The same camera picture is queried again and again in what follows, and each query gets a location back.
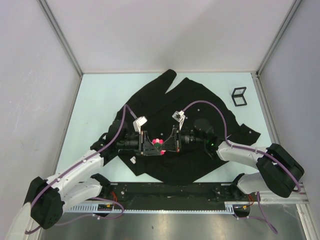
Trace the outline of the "pink flower plush brooch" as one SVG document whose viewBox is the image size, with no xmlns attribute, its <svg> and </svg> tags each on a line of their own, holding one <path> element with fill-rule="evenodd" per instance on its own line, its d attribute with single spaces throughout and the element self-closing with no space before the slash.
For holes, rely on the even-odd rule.
<svg viewBox="0 0 320 240">
<path fill-rule="evenodd" d="M 159 151 L 160 155 L 164 155 L 166 152 L 165 150 L 162 149 L 163 143 L 164 143 L 164 140 L 160 138 L 155 138 L 152 140 L 152 144 Z"/>
</svg>

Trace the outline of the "black button-up shirt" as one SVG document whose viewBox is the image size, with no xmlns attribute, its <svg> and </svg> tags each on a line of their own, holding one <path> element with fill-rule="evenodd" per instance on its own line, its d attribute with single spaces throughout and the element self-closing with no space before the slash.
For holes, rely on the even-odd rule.
<svg viewBox="0 0 320 240">
<path fill-rule="evenodd" d="M 145 116 L 147 122 L 142 129 L 147 131 L 148 137 L 151 140 L 166 140 L 173 127 L 179 126 L 172 115 L 175 111 L 184 111 L 186 118 L 182 131 L 192 129 L 196 120 L 205 119 L 222 139 L 248 146 L 258 141 L 261 134 L 243 123 L 238 123 L 234 113 L 214 92 L 189 78 L 184 78 L 177 86 L 173 86 L 176 76 L 177 73 L 169 69 L 144 85 L 126 101 L 127 111 L 119 110 L 113 122 L 124 120 L 127 126 L 126 134 L 132 134 L 135 131 L 134 117 Z M 166 152 L 163 155 L 143 156 L 132 150 L 119 150 L 116 157 L 136 176 L 147 174 L 159 180 L 165 154 Z M 130 161 L 132 157 L 136 158 L 136 164 Z"/>
</svg>

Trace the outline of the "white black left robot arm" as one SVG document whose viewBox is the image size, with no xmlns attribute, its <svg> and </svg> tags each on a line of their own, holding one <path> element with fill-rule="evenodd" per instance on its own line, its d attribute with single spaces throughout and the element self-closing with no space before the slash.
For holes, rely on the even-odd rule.
<svg viewBox="0 0 320 240">
<path fill-rule="evenodd" d="M 115 120 L 108 131 L 73 165 L 45 179 L 36 177 L 29 185 L 25 203 L 31 205 L 30 216 L 40 228 L 53 227 L 70 208 L 90 199 L 112 197 L 111 182 L 98 173 L 126 148 L 142 153 L 143 143 L 128 144 L 127 125 Z"/>
</svg>

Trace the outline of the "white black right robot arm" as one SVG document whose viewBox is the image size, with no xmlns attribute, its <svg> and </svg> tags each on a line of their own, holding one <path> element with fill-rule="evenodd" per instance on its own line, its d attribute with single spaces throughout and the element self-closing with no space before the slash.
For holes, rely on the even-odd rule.
<svg viewBox="0 0 320 240">
<path fill-rule="evenodd" d="M 161 161 L 159 180 L 165 184 L 187 185 L 228 162 L 257 170 L 240 173 L 230 188 L 231 196 L 242 201 L 248 194 L 270 190 L 282 198 L 298 192 L 305 171 L 279 144 L 252 148 L 219 137 L 205 119 L 197 119 L 192 129 L 177 131 L 175 152 L 167 151 Z"/>
</svg>

